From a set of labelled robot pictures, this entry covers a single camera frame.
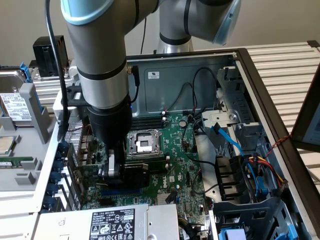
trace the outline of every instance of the warning label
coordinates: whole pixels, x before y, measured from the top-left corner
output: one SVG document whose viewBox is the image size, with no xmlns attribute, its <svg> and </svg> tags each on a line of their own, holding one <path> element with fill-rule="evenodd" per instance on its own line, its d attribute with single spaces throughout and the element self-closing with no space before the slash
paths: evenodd
<svg viewBox="0 0 320 240">
<path fill-rule="evenodd" d="M 0 96 L 13 121 L 31 121 L 26 101 L 20 96 L 20 93 L 1 93 Z"/>
<path fill-rule="evenodd" d="M 89 240 L 134 240 L 135 209 L 92 214 Z"/>
</svg>

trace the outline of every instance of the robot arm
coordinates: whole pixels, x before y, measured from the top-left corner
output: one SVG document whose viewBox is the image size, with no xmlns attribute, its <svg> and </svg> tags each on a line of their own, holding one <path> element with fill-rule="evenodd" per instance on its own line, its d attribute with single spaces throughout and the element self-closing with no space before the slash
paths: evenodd
<svg viewBox="0 0 320 240">
<path fill-rule="evenodd" d="M 124 183 L 126 135 L 132 125 L 125 35 L 160 9 L 160 36 L 177 45 L 196 36 L 223 42 L 240 0 L 61 0 L 94 135 L 109 153 L 103 178 Z"/>
</svg>

